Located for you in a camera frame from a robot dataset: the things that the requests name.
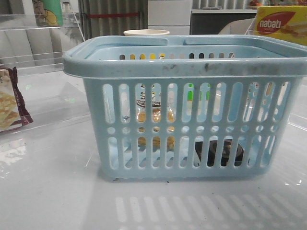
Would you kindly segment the packaged bread slice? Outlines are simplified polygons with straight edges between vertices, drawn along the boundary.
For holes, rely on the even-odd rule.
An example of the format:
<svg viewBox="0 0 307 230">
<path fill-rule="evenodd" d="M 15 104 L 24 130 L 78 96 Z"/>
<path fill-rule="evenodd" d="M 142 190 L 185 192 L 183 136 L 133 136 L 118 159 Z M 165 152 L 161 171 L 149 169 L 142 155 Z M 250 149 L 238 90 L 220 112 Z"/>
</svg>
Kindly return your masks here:
<svg viewBox="0 0 307 230">
<path fill-rule="evenodd" d="M 156 98 L 157 92 L 152 92 L 152 106 L 151 111 L 152 114 L 148 115 L 148 118 L 154 123 L 159 123 L 162 120 L 162 112 L 161 112 L 161 94 L 159 92 L 159 98 Z M 140 92 L 140 96 L 136 99 L 136 120 L 139 123 L 144 123 L 146 121 L 146 107 L 145 107 L 145 91 Z M 128 108 L 128 99 L 125 96 L 124 99 L 122 99 L 122 106 L 123 106 L 123 115 L 124 115 L 124 123 L 127 123 L 130 121 L 130 117 L 128 116 L 130 114 L 130 108 Z M 175 121 L 175 113 L 172 110 L 171 106 L 167 106 L 167 119 L 166 121 L 174 122 Z M 152 138 L 148 138 L 148 140 L 151 141 L 153 146 L 153 151 L 156 151 L 157 149 L 161 148 L 161 137 L 159 134 L 160 128 L 159 126 L 154 126 L 152 128 L 152 131 L 155 133 L 155 136 Z M 169 133 L 173 132 L 175 128 L 173 126 L 167 127 L 167 131 Z M 139 133 L 143 134 L 145 132 L 145 127 L 140 126 L 137 130 Z M 131 138 L 124 138 L 125 146 L 130 146 L 132 144 Z M 137 142 L 139 147 L 146 147 L 146 137 L 138 137 Z M 168 136 L 166 138 L 166 149 L 167 151 L 173 151 L 175 146 L 175 137 L 174 136 Z"/>
</svg>

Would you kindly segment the light blue plastic basket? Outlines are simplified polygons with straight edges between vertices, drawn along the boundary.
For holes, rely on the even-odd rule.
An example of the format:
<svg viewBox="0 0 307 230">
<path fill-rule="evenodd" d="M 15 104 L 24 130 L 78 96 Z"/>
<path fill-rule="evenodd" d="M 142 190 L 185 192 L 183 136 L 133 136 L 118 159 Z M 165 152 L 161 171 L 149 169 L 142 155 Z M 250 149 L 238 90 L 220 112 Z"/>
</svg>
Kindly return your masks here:
<svg viewBox="0 0 307 230">
<path fill-rule="evenodd" d="M 66 74 L 83 79 L 102 172 L 113 179 L 248 177 L 268 171 L 281 142 L 298 87 L 307 75 L 303 45 L 253 35 L 101 36 L 63 56 Z M 145 91 L 146 121 L 136 120 Z M 152 92 L 161 94 L 162 120 L 154 123 Z M 124 123 L 122 99 L 130 121 Z M 167 119 L 167 106 L 175 121 Z M 143 134 L 137 130 L 145 127 Z M 162 128 L 161 148 L 148 138 Z M 173 126 L 171 133 L 167 127 Z M 146 137 L 146 147 L 137 138 Z M 166 138 L 175 137 L 173 151 Z M 124 138 L 132 144 L 125 146 Z M 225 139 L 230 159 L 221 166 Z M 218 140 L 214 165 L 209 142 Z M 201 161 L 195 143 L 203 142 Z M 235 166 L 238 144 L 244 149 Z"/>
</svg>

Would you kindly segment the cream paper cup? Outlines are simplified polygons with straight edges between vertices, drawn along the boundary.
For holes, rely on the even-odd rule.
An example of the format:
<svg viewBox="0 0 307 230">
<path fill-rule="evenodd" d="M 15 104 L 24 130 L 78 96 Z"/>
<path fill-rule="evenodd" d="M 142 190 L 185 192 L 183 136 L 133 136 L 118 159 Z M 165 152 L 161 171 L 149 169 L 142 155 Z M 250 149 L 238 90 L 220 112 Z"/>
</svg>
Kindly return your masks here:
<svg viewBox="0 0 307 230">
<path fill-rule="evenodd" d="M 156 35 L 169 35 L 167 30 L 156 29 L 139 29 L 139 30 L 126 30 L 123 32 L 125 36 L 156 36 Z"/>
</svg>

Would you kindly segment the white cabinet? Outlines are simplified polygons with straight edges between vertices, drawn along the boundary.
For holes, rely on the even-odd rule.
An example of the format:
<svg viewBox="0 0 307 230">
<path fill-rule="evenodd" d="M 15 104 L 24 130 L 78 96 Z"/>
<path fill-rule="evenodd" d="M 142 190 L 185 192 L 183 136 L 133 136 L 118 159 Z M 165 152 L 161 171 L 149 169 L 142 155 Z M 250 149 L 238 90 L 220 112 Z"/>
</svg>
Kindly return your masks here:
<svg viewBox="0 0 307 230">
<path fill-rule="evenodd" d="M 148 28 L 167 30 L 171 35 L 189 35 L 191 0 L 149 0 Z"/>
</svg>

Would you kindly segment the brown cracker snack bag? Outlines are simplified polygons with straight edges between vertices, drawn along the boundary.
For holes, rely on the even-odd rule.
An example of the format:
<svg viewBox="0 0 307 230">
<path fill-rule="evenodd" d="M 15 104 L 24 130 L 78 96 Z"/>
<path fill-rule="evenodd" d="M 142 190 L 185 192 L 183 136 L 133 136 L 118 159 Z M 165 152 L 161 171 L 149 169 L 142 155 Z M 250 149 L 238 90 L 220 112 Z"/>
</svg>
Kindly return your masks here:
<svg viewBox="0 0 307 230">
<path fill-rule="evenodd" d="M 0 69 L 0 132 L 19 129 L 33 122 L 18 88 L 17 68 Z"/>
</svg>

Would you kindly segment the clear acrylic display shelf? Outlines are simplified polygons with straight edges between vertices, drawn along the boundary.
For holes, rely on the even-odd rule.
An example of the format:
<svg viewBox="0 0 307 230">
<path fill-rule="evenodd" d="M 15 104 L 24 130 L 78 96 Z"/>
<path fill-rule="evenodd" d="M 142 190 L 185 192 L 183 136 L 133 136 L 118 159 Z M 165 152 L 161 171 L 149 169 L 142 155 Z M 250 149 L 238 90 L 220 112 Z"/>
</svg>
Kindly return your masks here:
<svg viewBox="0 0 307 230">
<path fill-rule="evenodd" d="M 78 14 L 63 19 L 63 25 L 49 25 L 35 15 L 1 15 L 1 68 L 17 68 L 20 75 L 61 71 L 63 54 L 84 41 Z"/>
</svg>

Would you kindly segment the green cartoon snack package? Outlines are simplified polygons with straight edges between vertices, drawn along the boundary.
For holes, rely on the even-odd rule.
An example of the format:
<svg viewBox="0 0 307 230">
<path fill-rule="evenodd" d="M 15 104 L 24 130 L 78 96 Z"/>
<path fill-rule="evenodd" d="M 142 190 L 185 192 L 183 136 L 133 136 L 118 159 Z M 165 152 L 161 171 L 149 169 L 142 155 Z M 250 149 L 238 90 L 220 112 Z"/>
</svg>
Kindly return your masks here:
<svg viewBox="0 0 307 230">
<path fill-rule="evenodd" d="M 33 0 L 36 23 L 39 26 L 62 26 L 62 9 L 60 0 Z"/>
</svg>

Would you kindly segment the yellow nabati wafer box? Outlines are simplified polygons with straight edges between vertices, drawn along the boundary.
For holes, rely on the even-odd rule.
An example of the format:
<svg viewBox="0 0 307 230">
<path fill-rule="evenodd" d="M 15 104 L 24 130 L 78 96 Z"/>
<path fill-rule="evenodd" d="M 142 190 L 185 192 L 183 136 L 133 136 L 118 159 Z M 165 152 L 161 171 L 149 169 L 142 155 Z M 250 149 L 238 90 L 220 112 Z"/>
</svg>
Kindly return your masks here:
<svg viewBox="0 0 307 230">
<path fill-rule="evenodd" d="M 254 34 L 300 45 L 307 44 L 306 6 L 261 6 L 257 10 Z"/>
</svg>

